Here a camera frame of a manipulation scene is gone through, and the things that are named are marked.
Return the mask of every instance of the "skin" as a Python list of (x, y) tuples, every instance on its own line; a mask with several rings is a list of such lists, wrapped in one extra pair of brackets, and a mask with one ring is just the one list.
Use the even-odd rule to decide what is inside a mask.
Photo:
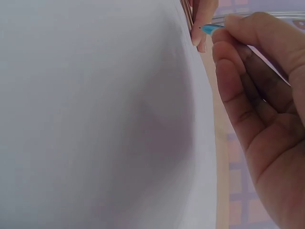
[[(265, 13), (216, 30), (218, 89), (257, 193), (282, 229), (305, 228), (305, 35)], [(244, 44), (260, 50), (286, 84)]]
[(194, 25), (191, 31), (191, 38), (194, 46), (199, 52), (205, 52), (206, 35), (199, 27), (211, 23), (212, 17), (218, 7), (218, 0), (189, 0), (193, 8)]

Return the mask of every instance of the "pen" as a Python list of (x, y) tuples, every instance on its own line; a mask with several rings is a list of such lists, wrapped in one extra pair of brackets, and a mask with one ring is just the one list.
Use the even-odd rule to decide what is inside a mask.
[(206, 34), (212, 35), (213, 32), (219, 28), (224, 28), (223, 25), (207, 24), (202, 27), (199, 27)]

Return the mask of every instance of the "finger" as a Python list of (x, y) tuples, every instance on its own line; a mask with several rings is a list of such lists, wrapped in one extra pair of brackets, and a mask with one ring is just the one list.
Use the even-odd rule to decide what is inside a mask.
[(197, 46), (197, 50), (201, 53), (205, 53), (206, 52), (206, 45), (205, 45), (205, 39), (206, 36), (203, 36), (199, 45)]
[(218, 1), (216, 0), (193, 0), (193, 21), (194, 25), (191, 31), (192, 43), (198, 46), (200, 41), (205, 41), (205, 34), (200, 27), (210, 23), (217, 9)]
[(227, 16), (225, 27), (241, 43), (261, 48), (274, 58), (287, 75), (305, 65), (303, 33), (269, 14), (254, 13), (242, 19)]
[(260, 95), (277, 112), (296, 113), (291, 87), (260, 57), (249, 47), (237, 42), (226, 30), (218, 30), (213, 34), (213, 42), (218, 41), (229, 42), (236, 48)]
[(234, 63), (219, 60), (216, 75), (221, 100), (243, 149), (247, 150), (265, 125), (247, 99)]
[(250, 104), (265, 124), (271, 123), (277, 112), (261, 98), (236, 49), (228, 42), (217, 42), (213, 46), (213, 58), (215, 62), (227, 59), (235, 65)]

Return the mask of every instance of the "knuckle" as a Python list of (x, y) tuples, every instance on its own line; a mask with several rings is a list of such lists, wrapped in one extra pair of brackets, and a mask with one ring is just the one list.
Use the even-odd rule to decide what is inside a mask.
[(255, 117), (255, 111), (244, 111), (242, 112), (236, 119), (236, 121), (233, 123), (233, 125), (239, 125), (242, 124), (244, 121), (251, 119), (252, 117)]

